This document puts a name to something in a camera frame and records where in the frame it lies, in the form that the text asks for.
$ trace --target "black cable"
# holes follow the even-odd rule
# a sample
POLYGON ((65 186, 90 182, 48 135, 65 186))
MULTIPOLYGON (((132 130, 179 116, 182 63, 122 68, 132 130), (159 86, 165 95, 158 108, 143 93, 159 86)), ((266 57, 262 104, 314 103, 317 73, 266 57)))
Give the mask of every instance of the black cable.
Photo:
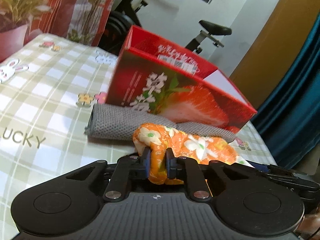
POLYGON ((320 227, 317 229, 316 232, 314 232, 311 236, 309 236, 306 240, 310 240, 311 238, 313 238, 318 232, 320 231, 320 227))

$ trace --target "pink flower pot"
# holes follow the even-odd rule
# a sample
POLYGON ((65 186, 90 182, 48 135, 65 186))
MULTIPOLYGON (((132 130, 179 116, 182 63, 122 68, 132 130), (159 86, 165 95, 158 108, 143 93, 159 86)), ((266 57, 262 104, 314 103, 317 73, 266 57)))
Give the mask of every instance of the pink flower pot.
POLYGON ((13 30, 0 33, 0 62, 22 49, 27 25, 22 25, 13 30))

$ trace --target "bike seat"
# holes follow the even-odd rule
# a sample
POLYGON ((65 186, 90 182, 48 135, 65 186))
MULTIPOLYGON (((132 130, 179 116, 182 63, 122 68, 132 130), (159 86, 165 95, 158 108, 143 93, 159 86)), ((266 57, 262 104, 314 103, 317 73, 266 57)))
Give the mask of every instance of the bike seat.
POLYGON ((231 35, 232 30, 219 24, 211 23, 205 20, 199 21, 200 25, 205 28, 211 35, 231 35))

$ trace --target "exercise bike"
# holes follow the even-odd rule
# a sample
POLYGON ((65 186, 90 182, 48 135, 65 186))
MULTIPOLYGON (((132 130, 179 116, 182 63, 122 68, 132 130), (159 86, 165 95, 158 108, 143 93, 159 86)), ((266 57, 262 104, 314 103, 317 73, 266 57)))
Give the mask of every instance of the exercise bike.
MULTIPOLYGON (((145 0, 140 2, 137 8, 132 7, 133 0, 122 0, 115 10, 110 12, 105 31, 100 39, 99 47, 114 55, 119 55, 127 33, 132 25, 142 27, 141 22, 137 16, 137 12, 148 5, 145 0)), ((224 45, 214 36, 231 35, 232 30, 228 27, 211 23, 205 20, 200 20, 199 24, 205 30, 201 30, 199 35, 193 38, 186 49, 194 51, 197 54, 202 52, 200 47, 201 42, 205 38, 213 41, 214 46, 224 47, 224 45)))

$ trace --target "gray towel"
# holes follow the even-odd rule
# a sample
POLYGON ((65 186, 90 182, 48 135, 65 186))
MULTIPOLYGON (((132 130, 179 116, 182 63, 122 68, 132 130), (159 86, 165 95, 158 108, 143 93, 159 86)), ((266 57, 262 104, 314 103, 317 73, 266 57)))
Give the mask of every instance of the gray towel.
POLYGON ((236 137, 232 132, 214 126, 196 122, 176 124, 159 115, 108 104, 93 106, 86 134, 93 138, 131 141, 134 131, 146 122, 173 127, 189 134, 221 137, 228 143, 236 137))

